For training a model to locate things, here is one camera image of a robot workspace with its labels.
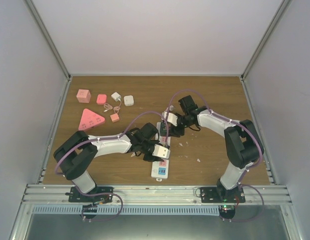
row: white panel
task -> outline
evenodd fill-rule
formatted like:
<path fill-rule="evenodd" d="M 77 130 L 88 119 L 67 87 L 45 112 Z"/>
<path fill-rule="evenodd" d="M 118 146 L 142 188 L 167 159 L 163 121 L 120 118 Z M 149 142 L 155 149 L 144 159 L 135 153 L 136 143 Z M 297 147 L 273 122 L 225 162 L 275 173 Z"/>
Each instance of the white panel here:
<path fill-rule="evenodd" d="M 0 0 L 0 240 L 35 183 L 65 78 L 22 0 Z"/>
<path fill-rule="evenodd" d="M 71 74 L 242 74 L 281 0 L 34 0 Z"/>
<path fill-rule="evenodd" d="M 279 184 L 310 240 L 310 0 L 293 0 L 247 84 Z"/>

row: white cord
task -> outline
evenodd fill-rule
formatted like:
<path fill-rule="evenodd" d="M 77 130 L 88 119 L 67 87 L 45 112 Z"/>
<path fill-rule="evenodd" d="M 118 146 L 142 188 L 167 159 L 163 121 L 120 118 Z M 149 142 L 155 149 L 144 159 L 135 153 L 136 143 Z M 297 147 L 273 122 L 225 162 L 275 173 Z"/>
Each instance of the white cord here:
<path fill-rule="evenodd" d="M 121 106 L 121 100 L 119 99 L 119 101 L 120 101 L 120 104 L 119 104 L 119 106 L 116 106 L 116 107 L 113 107 L 113 106 L 111 106 L 111 105 L 108 104 L 108 103 L 105 103 L 105 104 L 104 104 L 104 108 L 105 108 L 106 110 L 104 110 L 104 112 L 113 109 L 114 112 L 117 114 L 117 113 L 119 112 L 120 106 Z"/>

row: white power strip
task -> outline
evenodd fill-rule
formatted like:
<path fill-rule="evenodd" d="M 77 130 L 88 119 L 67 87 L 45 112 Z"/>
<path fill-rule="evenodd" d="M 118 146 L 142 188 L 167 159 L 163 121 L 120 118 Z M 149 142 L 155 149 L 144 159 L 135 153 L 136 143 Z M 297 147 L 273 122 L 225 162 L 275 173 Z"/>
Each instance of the white power strip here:
<path fill-rule="evenodd" d="M 157 123 L 157 129 L 160 132 L 160 122 Z M 158 136 L 156 135 L 156 139 L 159 138 L 159 142 L 165 145 L 165 136 Z M 151 177 L 155 178 L 158 182 L 161 182 L 163 179 L 168 179 L 168 167 L 169 167 L 169 160 L 164 161 L 154 161 L 152 168 L 151 168 Z"/>

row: robotic arm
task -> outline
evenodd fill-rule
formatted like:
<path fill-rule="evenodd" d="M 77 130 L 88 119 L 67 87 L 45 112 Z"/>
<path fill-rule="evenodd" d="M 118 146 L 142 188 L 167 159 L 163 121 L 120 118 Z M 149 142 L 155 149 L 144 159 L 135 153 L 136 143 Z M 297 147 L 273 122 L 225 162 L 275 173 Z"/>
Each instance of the robotic arm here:
<path fill-rule="evenodd" d="M 243 173 L 258 160 L 257 146 L 241 127 L 216 117 L 206 107 L 198 107 L 190 95 L 179 100 L 179 104 L 184 115 L 168 114 L 167 121 L 171 123 L 170 136 L 183 136 L 185 128 L 195 130 L 192 126 L 196 126 L 197 130 L 195 131 L 200 131 L 200 127 L 208 128 L 225 138 L 229 164 L 223 176 L 217 181 L 216 191 L 222 202 L 233 198 L 240 191 L 237 187 Z M 236 122 L 253 134 L 263 154 L 264 148 L 253 123 L 250 120 Z"/>
<path fill-rule="evenodd" d="M 60 168 L 67 180 L 71 180 L 83 193 L 95 193 L 97 185 L 87 172 L 93 158 L 113 153 L 132 153 L 137 156 L 144 154 L 147 162 L 161 161 L 169 158 L 170 150 L 163 147 L 159 140 L 152 140 L 158 130 L 151 123 L 141 129 L 134 128 L 123 136 L 92 136 L 84 131 L 77 131 L 55 152 L 54 158 L 59 162 L 73 147 L 87 140 L 94 140 L 79 147 L 81 152 L 70 153 L 60 164 Z"/>
<path fill-rule="evenodd" d="M 164 113 L 167 121 L 171 123 L 169 135 L 181 137 L 185 134 L 185 128 L 200 131 L 201 128 L 208 128 L 225 138 L 225 145 L 229 164 L 223 176 L 217 181 L 216 194 L 221 202 L 233 200 L 234 196 L 240 195 L 238 183 L 248 167 L 252 166 L 259 158 L 258 148 L 252 138 L 241 127 L 219 117 L 216 113 L 209 111 L 206 107 L 198 107 L 192 97 L 186 96 L 179 100 L 184 115 L 178 113 Z M 256 139 L 261 152 L 264 149 L 258 137 L 253 123 L 249 120 L 235 121 L 247 128 Z M 161 128 L 160 135 L 165 135 L 166 129 Z M 87 172 L 87 168 L 93 158 L 112 153 L 132 153 L 137 156 L 144 154 L 144 160 L 148 162 L 168 159 L 170 150 L 159 143 L 159 140 L 152 140 L 158 130 L 151 123 L 145 124 L 141 129 L 134 128 L 124 135 L 114 136 L 92 136 L 86 135 L 84 131 L 77 131 L 54 153 L 54 158 L 66 177 L 79 188 L 80 192 L 96 195 L 100 193 L 94 180 Z M 89 141 L 78 148 L 81 152 L 73 151 L 67 157 L 65 155 L 78 144 Z"/>

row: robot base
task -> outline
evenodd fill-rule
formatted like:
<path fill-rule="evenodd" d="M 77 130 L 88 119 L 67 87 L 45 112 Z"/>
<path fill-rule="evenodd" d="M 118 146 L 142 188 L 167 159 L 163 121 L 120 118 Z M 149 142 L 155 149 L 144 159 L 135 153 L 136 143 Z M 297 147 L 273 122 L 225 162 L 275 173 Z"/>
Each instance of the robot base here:
<path fill-rule="evenodd" d="M 114 190 L 111 186 L 97 186 L 91 190 L 88 194 L 101 194 L 101 193 L 112 193 Z M 68 201 L 70 203 L 97 203 L 103 202 L 103 204 L 111 203 L 113 196 L 100 195 L 100 196 L 83 196 L 75 187 L 70 189 L 70 192 L 66 193 L 69 196 Z"/>
<path fill-rule="evenodd" d="M 244 191 L 241 189 L 241 191 L 236 191 L 234 192 L 234 195 L 231 195 L 227 198 L 225 198 L 224 201 L 220 199 L 220 196 L 217 192 L 217 187 L 201 187 L 200 188 L 200 198 L 201 202 L 203 204 L 215 204 L 215 203 L 232 203 L 235 204 L 237 203 L 236 197 L 238 197 L 239 203 L 244 203 L 246 202 L 245 196 L 244 196 Z"/>

